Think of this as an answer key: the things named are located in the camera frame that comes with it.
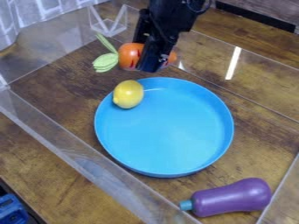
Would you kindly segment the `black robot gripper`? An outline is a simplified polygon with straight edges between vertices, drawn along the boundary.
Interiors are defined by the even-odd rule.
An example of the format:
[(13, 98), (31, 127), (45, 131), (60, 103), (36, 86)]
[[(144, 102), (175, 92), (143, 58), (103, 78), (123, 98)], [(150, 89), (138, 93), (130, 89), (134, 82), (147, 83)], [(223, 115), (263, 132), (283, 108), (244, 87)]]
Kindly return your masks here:
[(144, 45), (136, 69), (158, 72), (170, 61), (179, 34), (188, 32), (195, 20), (211, 7), (211, 0), (150, 0), (139, 11), (134, 42)]

